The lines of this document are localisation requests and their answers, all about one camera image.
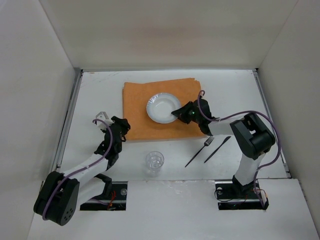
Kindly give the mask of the white round plate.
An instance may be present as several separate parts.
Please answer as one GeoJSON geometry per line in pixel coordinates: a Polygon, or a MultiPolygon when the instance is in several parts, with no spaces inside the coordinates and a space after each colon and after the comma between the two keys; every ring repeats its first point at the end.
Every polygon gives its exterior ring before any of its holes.
{"type": "Polygon", "coordinates": [[[157,93],[152,96],[146,104],[146,112],[151,120],[159,124],[169,124],[174,122],[177,117],[173,111],[182,107],[179,99],[170,93],[157,93]]]}

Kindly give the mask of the orange cloth placemat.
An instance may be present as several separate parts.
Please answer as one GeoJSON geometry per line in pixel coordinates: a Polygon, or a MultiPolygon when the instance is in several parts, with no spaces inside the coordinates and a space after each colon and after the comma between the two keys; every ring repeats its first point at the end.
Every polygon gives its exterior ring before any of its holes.
{"type": "Polygon", "coordinates": [[[169,140],[203,137],[194,122],[184,124],[179,120],[168,124],[156,123],[147,114],[147,103],[158,93],[169,93],[178,98],[181,105],[194,101],[201,84],[194,78],[172,79],[148,83],[125,82],[122,90],[123,117],[131,129],[126,135],[129,141],[169,140]]]}

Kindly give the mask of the clear drinking glass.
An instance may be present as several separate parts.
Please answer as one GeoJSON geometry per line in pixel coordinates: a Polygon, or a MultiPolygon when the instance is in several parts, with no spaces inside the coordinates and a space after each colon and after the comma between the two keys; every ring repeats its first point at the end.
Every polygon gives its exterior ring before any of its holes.
{"type": "Polygon", "coordinates": [[[165,158],[162,153],[159,151],[149,152],[145,158],[147,175],[152,178],[157,177],[162,171],[164,162],[165,158]]]}

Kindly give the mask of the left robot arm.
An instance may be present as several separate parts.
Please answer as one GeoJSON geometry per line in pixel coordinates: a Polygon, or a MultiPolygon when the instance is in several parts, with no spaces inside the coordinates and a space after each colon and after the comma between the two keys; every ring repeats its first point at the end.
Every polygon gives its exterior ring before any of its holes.
{"type": "Polygon", "coordinates": [[[48,174],[33,206],[43,220],[64,226],[78,209],[93,211],[99,204],[106,211],[122,209],[127,186],[118,185],[104,173],[118,160],[131,126],[127,119],[116,116],[110,121],[96,118],[93,123],[102,124],[103,141],[83,163],[48,174]]]}

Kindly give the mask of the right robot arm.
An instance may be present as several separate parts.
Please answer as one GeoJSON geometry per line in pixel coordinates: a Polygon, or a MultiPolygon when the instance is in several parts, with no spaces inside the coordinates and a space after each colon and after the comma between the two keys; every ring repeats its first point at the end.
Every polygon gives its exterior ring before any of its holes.
{"type": "Polygon", "coordinates": [[[223,118],[213,117],[208,102],[203,98],[190,101],[171,114],[185,124],[198,124],[200,131],[207,136],[234,136],[242,157],[232,183],[238,192],[254,186],[255,175],[263,157],[276,143],[275,136],[260,119],[264,117],[269,120],[267,116],[247,110],[223,118]]]}

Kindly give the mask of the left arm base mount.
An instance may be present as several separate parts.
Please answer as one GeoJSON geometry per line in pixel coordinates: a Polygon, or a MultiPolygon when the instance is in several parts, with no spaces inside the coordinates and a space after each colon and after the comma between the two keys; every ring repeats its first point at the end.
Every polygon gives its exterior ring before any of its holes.
{"type": "Polygon", "coordinates": [[[94,180],[104,183],[104,189],[100,195],[94,196],[83,203],[80,211],[125,211],[127,206],[127,181],[113,181],[110,177],[100,173],[94,180]]]}

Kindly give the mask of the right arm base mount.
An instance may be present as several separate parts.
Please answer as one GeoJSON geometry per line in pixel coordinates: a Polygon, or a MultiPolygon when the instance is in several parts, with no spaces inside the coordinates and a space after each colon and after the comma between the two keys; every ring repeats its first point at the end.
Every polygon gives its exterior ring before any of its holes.
{"type": "Polygon", "coordinates": [[[241,185],[235,177],[215,182],[214,197],[219,210],[267,210],[269,198],[259,182],[241,185]]]}

